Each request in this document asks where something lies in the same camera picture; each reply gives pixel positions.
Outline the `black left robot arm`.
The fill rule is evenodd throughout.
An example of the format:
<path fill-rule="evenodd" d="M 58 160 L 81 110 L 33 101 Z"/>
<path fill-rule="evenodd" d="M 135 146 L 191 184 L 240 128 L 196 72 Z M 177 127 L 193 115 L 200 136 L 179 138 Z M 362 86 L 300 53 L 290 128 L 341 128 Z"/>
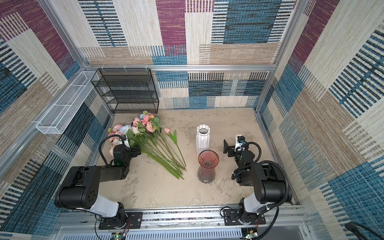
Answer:
<path fill-rule="evenodd" d="M 130 172 L 132 159 L 141 154 L 140 146 L 130 143 L 126 137 L 111 135 L 110 138 L 118 138 L 118 144 L 112 150 L 114 158 L 108 162 L 103 154 L 103 144 L 109 139 L 106 137 L 98 146 L 104 166 L 70 168 L 54 203 L 60 209 L 94 214 L 99 230 L 139 229 L 143 216 L 141 212 L 129 213 L 123 203 L 109 200 L 99 193 L 100 183 L 124 180 Z"/>

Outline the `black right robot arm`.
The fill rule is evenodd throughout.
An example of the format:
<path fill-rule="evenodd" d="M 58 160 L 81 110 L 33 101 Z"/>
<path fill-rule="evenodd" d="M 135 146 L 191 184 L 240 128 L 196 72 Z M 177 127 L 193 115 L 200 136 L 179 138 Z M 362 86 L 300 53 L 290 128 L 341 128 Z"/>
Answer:
<path fill-rule="evenodd" d="M 226 226 L 264 225 L 268 211 L 291 201 L 292 190 L 286 172 L 273 161 L 260 161 L 259 144 L 238 136 L 234 146 L 224 141 L 223 153 L 233 157 L 238 166 L 231 179 L 239 186 L 253 187 L 253 193 L 242 198 L 235 209 L 220 210 Z"/>

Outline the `red glass vase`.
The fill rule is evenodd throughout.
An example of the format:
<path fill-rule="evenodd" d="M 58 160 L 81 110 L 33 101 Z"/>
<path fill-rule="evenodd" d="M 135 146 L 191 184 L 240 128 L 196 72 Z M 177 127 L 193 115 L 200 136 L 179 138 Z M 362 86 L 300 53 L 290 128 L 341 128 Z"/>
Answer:
<path fill-rule="evenodd" d="M 219 156 L 212 150 L 204 150 L 199 154 L 199 170 L 198 179 L 204 184 L 209 184 L 214 181 L 216 177 L 215 168 L 219 164 Z"/>

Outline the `white ribbed ceramic vase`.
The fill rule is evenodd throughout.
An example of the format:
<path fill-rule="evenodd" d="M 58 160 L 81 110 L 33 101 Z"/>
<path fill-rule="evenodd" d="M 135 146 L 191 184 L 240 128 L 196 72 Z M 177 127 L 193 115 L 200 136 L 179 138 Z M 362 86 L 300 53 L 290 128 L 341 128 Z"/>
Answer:
<path fill-rule="evenodd" d="M 207 125 L 199 125 L 196 135 L 196 152 L 199 155 L 201 152 L 208 150 L 210 147 L 210 128 Z"/>

